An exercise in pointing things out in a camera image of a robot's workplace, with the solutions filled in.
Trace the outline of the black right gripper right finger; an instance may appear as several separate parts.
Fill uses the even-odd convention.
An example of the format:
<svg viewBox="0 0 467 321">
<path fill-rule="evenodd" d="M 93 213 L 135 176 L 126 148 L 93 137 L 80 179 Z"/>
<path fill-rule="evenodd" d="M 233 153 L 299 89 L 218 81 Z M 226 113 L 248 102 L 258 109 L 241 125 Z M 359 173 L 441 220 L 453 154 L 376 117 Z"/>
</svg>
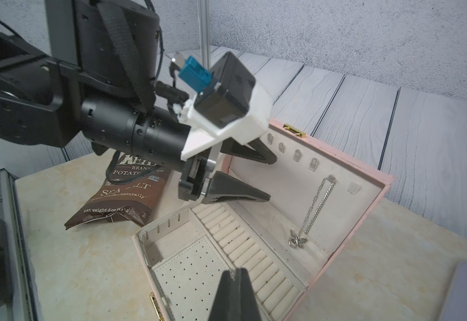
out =
<svg viewBox="0 0 467 321">
<path fill-rule="evenodd" d="M 252 287 L 252 282 L 250 280 L 248 271 L 245 268 L 240 269 L 240 320 L 262 320 Z"/>
</svg>

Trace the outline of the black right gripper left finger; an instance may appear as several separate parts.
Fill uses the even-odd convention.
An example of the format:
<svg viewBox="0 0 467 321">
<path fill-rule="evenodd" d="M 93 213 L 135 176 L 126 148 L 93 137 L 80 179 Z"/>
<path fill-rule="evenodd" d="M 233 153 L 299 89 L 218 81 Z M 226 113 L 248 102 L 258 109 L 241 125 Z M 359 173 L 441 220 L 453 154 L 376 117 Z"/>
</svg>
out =
<svg viewBox="0 0 467 321">
<path fill-rule="evenodd" d="M 240 269 L 221 275 L 208 320 L 240 320 Z"/>
</svg>

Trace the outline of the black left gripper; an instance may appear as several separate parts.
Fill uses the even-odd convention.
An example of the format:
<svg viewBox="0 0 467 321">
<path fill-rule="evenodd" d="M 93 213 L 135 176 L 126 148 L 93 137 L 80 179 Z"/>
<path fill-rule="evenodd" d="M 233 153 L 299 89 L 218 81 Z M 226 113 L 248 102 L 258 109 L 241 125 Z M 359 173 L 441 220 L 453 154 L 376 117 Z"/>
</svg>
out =
<svg viewBox="0 0 467 321">
<path fill-rule="evenodd" d="M 178 185 L 178 197 L 183 201 L 198 201 L 202 204 L 230 201 L 264 203 L 270 195 L 223 172 L 214 171 L 221 153 L 273 165 L 277 156 L 260 140 L 241 145 L 233 138 L 216 144 L 185 162 Z"/>
</svg>

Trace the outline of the pink jewelry box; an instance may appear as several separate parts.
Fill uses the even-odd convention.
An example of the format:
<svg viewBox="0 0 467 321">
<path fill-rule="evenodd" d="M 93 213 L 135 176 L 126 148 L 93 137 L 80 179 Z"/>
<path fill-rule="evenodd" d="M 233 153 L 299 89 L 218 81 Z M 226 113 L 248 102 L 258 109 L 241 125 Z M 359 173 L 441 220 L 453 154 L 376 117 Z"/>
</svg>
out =
<svg viewBox="0 0 467 321">
<path fill-rule="evenodd" d="M 392 177 L 273 120 L 273 165 L 234 156 L 219 171 L 265 203 L 186 203 L 133 236 L 158 320 L 207 320 L 221 275 L 248 271 L 263 320 L 286 320 L 389 190 Z"/>
</svg>

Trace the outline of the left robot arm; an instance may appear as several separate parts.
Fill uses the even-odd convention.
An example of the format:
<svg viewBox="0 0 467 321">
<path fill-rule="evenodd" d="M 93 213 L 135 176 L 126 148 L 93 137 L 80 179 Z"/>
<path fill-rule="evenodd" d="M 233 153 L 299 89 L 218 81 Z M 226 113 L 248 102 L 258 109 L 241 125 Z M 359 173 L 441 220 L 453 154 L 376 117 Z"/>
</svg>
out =
<svg viewBox="0 0 467 321">
<path fill-rule="evenodd" d="M 52 55 L 0 33 L 0 139 L 63 148 L 79 133 L 181 174 L 178 196 L 204 204 L 270 195 L 216 171 L 220 154 L 272 165 L 262 142 L 272 97 L 232 52 L 211 68 L 174 55 L 159 80 L 163 32 L 150 1 L 48 1 Z"/>
</svg>

